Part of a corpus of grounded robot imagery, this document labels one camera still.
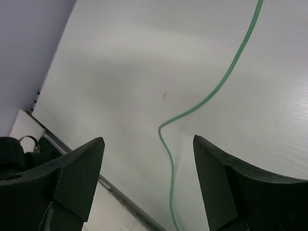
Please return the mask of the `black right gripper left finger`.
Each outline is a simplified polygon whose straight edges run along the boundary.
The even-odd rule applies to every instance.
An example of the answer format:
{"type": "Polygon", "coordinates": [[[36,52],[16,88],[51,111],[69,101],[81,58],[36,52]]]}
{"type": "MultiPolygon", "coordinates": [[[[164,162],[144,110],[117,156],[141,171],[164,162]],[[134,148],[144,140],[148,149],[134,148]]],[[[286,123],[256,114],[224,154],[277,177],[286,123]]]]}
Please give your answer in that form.
{"type": "Polygon", "coordinates": [[[95,138],[43,165],[0,180],[3,231],[80,231],[88,221],[105,143],[95,138]]]}

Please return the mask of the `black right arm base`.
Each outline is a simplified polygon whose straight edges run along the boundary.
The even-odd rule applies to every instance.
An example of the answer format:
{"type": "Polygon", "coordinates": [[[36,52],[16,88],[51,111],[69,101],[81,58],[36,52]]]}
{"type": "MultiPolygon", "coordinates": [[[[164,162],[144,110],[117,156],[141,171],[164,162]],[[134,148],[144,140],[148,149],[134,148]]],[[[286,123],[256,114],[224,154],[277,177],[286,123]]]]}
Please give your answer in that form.
{"type": "Polygon", "coordinates": [[[37,140],[33,136],[24,136],[20,139],[12,137],[0,138],[0,179],[10,180],[13,175],[43,165],[62,154],[46,139],[37,140]],[[34,150],[24,151],[21,141],[31,139],[34,150]]]}

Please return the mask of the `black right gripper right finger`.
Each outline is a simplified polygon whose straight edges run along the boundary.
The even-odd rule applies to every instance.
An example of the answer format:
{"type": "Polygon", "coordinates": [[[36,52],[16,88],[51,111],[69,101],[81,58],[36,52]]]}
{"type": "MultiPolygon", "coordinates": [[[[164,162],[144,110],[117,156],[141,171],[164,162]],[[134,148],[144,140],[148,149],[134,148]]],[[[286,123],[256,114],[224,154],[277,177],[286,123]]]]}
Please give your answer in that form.
{"type": "Polygon", "coordinates": [[[210,230],[307,230],[306,180],[258,168],[198,135],[193,151],[210,230]]]}

